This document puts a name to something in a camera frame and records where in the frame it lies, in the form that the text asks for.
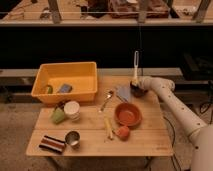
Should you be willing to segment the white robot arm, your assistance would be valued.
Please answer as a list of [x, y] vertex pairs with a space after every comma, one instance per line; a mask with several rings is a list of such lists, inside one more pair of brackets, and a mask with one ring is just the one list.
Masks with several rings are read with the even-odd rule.
[[172, 80], [142, 76], [139, 88], [153, 91], [183, 127], [194, 146], [191, 171], [213, 171], [213, 124], [205, 123], [174, 95], [175, 83]]

